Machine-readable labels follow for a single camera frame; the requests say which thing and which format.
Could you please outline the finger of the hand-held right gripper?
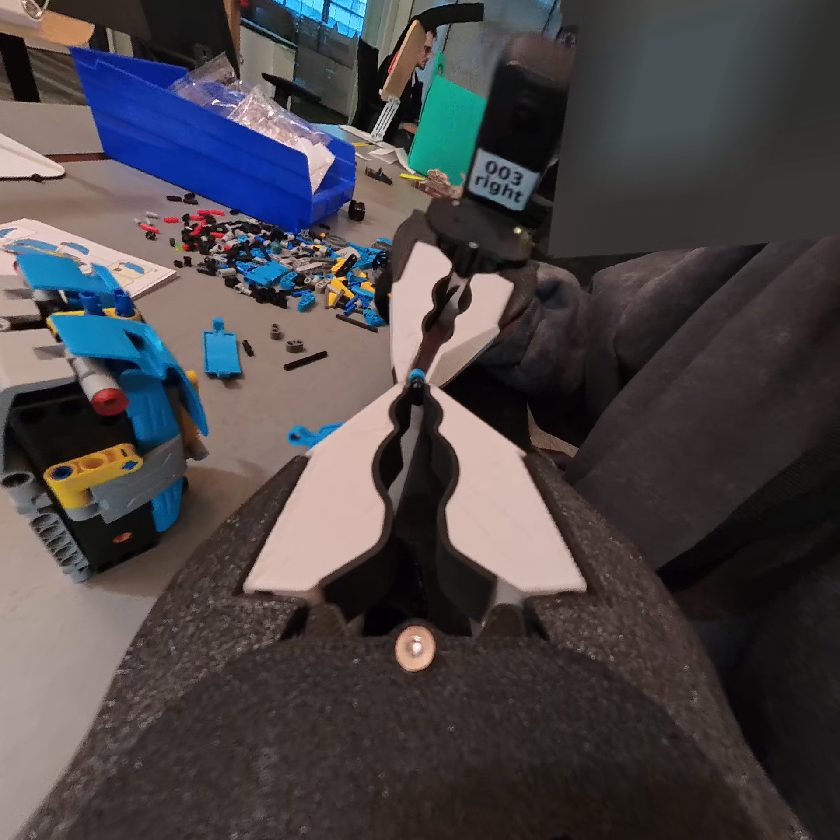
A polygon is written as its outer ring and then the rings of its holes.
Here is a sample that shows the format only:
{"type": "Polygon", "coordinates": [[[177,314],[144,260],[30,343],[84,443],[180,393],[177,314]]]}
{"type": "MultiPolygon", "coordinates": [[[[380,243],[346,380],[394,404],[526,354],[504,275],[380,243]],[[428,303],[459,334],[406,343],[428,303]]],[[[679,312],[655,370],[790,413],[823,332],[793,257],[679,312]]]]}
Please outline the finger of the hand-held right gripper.
{"type": "Polygon", "coordinates": [[[442,387],[451,382],[494,342],[515,286],[499,274],[475,274],[466,289],[469,303],[455,315],[451,336],[441,344],[428,368],[430,385],[442,387]]]}
{"type": "Polygon", "coordinates": [[[455,303],[448,298],[450,260],[436,246],[418,241],[390,296],[390,352],[396,383],[404,384],[414,370],[426,382],[443,386],[444,345],[455,331],[455,303]]]}

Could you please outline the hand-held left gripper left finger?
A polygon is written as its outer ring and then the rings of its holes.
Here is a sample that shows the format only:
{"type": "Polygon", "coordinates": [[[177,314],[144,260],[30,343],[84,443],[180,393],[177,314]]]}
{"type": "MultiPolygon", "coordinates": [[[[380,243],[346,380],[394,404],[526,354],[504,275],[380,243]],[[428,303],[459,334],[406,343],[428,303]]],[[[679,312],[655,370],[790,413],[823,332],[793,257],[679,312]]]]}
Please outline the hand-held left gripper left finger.
{"type": "Polygon", "coordinates": [[[306,465],[245,578],[247,594],[322,597],[325,581],[370,552],[392,513],[389,490],[403,468],[393,385],[306,453],[306,465]]]}

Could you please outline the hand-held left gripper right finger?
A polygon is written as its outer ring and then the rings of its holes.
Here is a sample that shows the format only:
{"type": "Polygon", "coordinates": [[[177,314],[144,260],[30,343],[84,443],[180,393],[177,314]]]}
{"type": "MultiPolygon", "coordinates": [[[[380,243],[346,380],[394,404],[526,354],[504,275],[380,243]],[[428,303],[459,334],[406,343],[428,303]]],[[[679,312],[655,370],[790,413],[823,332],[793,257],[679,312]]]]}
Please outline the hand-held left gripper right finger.
{"type": "Polygon", "coordinates": [[[467,617],[498,603],[584,593],[585,578],[518,446],[441,388],[425,387],[437,507],[437,579],[467,617]]]}

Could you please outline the blue curved brick panel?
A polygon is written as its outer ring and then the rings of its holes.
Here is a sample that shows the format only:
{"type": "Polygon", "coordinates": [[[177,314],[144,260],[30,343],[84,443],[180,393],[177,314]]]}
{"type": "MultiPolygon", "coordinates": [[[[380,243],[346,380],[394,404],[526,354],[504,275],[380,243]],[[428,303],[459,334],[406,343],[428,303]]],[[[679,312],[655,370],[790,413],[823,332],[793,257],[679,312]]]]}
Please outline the blue curved brick panel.
{"type": "MultiPolygon", "coordinates": [[[[407,377],[406,389],[413,389],[427,383],[426,375],[419,368],[410,371],[407,377]]],[[[318,430],[311,430],[302,425],[296,425],[291,428],[287,434],[287,441],[292,446],[304,447],[310,450],[313,446],[319,444],[323,439],[330,436],[337,431],[344,423],[326,424],[320,426],[318,430]]]]}

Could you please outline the blue toy brick robot model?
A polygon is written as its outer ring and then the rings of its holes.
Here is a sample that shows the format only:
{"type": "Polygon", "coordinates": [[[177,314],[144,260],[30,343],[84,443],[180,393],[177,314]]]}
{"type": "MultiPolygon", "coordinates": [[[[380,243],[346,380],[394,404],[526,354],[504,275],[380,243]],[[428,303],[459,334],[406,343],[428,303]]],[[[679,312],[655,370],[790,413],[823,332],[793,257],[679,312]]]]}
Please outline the blue toy brick robot model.
{"type": "Polygon", "coordinates": [[[207,456],[197,377],[117,268],[77,245],[2,245],[2,489],[84,582],[153,548],[207,456]]]}

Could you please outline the person's right forearm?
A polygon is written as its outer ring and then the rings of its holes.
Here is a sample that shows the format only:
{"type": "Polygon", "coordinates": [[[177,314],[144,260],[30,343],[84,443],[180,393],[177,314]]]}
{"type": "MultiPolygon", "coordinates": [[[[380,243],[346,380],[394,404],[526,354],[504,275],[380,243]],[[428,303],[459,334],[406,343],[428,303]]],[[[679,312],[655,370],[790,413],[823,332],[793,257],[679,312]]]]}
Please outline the person's right forearm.
{"type": "Polygon", "coordinates": [[[478,364],[527,396],[574,394],[584,381],[595,298],[615,304],[631,297],[638,287],[632,267],[627,261],[604,268],[590,290],[567,270],[533,260],[503,270],[512,294],[498,336],[478,364]]]}

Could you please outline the grey desk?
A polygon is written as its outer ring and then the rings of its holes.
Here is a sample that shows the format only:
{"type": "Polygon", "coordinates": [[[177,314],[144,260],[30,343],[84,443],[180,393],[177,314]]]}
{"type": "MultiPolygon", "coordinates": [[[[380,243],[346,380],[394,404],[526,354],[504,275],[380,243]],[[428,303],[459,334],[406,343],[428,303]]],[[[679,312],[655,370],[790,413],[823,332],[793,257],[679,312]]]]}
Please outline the grey desk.
{"type": "Polygon", "coordinates": [[[282,311],[184,270],[140,309],[181,365],[199,374],[209,457],[189,468],[182,516],[160,544],[85,584],[59,571],[2,493],[2,838],[14,837],[63,773],[173,573],[296,453],[288,429],[347,419],[392,383],[387,331],[353,328],[323,307],[282,311]],[[204,373],[202,333],[214,318],[237,337],[239,377],[204,373]],[[283,332],[279,342],[270,340],[272,323],[283,332]],[[288,340],[302,340],[305,351],[288,353],[288,340]],[[283,370],[322,350],[326,360],[283,370]]]}

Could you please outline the wooden laptop stand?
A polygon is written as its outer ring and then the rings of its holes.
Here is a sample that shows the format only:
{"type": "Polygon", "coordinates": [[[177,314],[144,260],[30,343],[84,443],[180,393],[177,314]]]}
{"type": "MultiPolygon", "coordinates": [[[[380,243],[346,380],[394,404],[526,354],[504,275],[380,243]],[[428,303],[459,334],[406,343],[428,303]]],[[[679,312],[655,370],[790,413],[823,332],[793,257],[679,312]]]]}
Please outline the wooden laptop stand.
{"type": "Polygon", "coordinates": [[[411,21],[406,30],[399,50],[395,56],[387,77],[379,90],[380,99],[383,103],[381,112],[371,131],[371,140],[375,143],[384,140],[387,130],[394,120],[401,99],[410,81],[417,62],[424,54],[426,43],[426,30],[424,25],[417,18],[411,21]]]}

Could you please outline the pile of loose toy bricks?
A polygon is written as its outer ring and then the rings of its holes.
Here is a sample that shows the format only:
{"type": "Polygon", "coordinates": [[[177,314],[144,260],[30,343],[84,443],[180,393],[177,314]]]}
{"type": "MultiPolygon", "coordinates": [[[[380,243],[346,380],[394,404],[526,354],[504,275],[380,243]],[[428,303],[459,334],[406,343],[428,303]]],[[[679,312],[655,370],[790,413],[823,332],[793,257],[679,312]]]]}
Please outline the pile of loose toy bricks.
{"type": "Polygon", "coordinates": [[[219,278],[260,305],[292,307],[300,313],[323,306],[364,329],[376,332],[385,326],[375,303],[375,284],[389,263],[391,239],[362,246],[325,223],[287,231],[235,208],[202,208],[192,192],[166,199],[188,212],[147,211],[134,224],[150,241],[167,239],[178,255],[175,268],[219,278]]]}

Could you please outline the blue flat brick panel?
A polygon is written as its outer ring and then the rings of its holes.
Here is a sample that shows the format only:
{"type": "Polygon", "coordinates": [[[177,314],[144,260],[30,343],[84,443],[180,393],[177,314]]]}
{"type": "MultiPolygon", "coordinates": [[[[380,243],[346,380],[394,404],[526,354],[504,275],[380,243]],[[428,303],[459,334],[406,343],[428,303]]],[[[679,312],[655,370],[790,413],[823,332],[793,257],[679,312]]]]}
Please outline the blue flat brick panel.
{"type": "Polygon", "coordinates": [[[239,377],[242,373],[238,340],[233,332],[227,331],[222,318],[214,318],[212,328],[204,330],[203,368],[207,376],[218,379],[239,377]]]}

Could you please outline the clear parts bag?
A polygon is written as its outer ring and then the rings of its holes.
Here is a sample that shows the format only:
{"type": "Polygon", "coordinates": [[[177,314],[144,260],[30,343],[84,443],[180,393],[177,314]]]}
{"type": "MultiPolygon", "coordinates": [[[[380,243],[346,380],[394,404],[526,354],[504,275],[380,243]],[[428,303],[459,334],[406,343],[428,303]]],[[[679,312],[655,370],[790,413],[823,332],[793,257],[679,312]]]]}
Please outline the clear parts bag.
{"type": "Polygon", "coordinates": [[[229,118],[248,94],[225,53],[176,79],[167,90],[223,118],[229,118]]]}
{"type": "Polygon", "coordinates": [[[236,101],[228,119],[284,146],[303,153],[308,160],[311,191],[315,193],[335,157],[328,135],[291,113],[262,90],[237,81],[231,86],[236,101]]]}

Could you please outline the black office chair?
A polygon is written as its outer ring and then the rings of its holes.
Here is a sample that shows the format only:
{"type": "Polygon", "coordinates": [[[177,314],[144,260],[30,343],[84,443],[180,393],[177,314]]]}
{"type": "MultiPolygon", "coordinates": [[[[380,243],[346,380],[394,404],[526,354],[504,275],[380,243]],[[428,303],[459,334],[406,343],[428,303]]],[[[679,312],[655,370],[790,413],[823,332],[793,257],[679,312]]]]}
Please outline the black office chair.
{"type": "Polygon", "coordinates": [[[306,87],[296,83],[294,80],[278,77],[263,72],[262,79],[273,86],[272,98],[281,107],[289,112],[299,113],[300,104],[303,103],[303,116],[310,117],[315,114],[316,120],[321,113],[321,98],[306,87]]]}

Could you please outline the dark grey jacket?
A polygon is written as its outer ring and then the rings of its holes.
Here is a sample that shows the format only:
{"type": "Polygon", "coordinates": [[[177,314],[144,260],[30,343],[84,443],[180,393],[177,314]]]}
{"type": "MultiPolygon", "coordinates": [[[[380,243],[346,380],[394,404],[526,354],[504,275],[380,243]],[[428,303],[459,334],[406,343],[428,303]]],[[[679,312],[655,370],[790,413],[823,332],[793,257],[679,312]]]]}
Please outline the dark grey jacket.
{"type": "Polygon", "coordinates": [[[516,443],[530,413],[575,447],[567,483],[675,597],[808,833],[838,838],[838,235],[627,261],[577,392],[478,362],[448,391],[516,443]]]}

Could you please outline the blue plastic bin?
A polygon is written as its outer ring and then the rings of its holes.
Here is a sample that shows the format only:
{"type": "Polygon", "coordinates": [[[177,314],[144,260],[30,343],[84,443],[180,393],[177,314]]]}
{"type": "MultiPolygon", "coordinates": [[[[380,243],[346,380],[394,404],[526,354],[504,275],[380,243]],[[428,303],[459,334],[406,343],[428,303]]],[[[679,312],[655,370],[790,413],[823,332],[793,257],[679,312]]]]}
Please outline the blue plastic bin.
{"type": "Polygon", "coordinates": [[[186,69],[71,47],[106,155],[286,230],[320,223],[354,197],[354,148],[329,136],[334,162],[312,192],[301,152],[169,90],[186,69]]]}

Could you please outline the white instruction booklet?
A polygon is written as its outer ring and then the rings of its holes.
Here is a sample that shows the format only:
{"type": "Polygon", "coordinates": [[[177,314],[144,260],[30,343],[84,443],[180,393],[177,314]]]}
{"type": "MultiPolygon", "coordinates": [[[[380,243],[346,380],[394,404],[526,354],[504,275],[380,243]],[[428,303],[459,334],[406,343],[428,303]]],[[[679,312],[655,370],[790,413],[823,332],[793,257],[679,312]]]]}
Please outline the white instruction booklet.
{"type": "Polygon", "coordinates": [[[33,219],[1,224],[2,271],[12,269],[13,256],[27,249],[72,258],[88,275],[94,265],[104,266],[134,301],[178,277],[176,268],[156,265],[33,219]]]}

